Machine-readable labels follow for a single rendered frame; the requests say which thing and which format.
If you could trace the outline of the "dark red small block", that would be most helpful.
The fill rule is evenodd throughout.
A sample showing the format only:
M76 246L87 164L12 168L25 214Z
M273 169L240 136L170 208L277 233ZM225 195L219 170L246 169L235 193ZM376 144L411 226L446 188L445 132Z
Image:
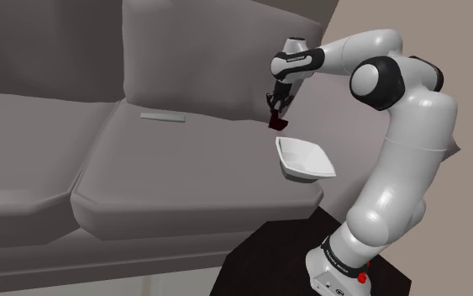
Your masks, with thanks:
M275 109L271 111L271 117L269 120L268 127L277 131L282 131L288 126L288 121L281 119L279 112Z

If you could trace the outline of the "white square bowl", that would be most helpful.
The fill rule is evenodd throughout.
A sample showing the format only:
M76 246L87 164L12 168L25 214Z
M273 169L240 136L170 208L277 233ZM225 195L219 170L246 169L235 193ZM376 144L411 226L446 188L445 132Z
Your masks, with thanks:
M310 183L336 177L333 163L318 144L277 136L276 149L281 171L289 180Z

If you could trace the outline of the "grey flat remote control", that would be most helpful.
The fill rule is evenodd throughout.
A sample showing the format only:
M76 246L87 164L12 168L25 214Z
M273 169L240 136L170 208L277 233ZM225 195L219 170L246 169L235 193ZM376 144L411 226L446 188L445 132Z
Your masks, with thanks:
M176 122L176 123L186 122L186 116L183 114L141 113L140 118L156 120L156 121Z

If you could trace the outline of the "grey sofa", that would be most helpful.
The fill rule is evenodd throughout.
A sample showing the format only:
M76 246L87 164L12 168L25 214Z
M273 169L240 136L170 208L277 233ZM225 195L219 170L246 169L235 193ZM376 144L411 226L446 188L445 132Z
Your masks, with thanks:
M212 267L308 217L322 189L267 126L292 36L323 27L254 0L0 0L0 292Z

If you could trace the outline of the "black robot stand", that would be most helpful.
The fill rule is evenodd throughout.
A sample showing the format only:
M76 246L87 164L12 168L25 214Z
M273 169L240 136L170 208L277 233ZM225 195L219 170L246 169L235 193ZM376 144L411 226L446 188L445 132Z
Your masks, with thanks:
M264 223L227 255L209 296L319 296L305 256L339 226L321 208L307 219Z

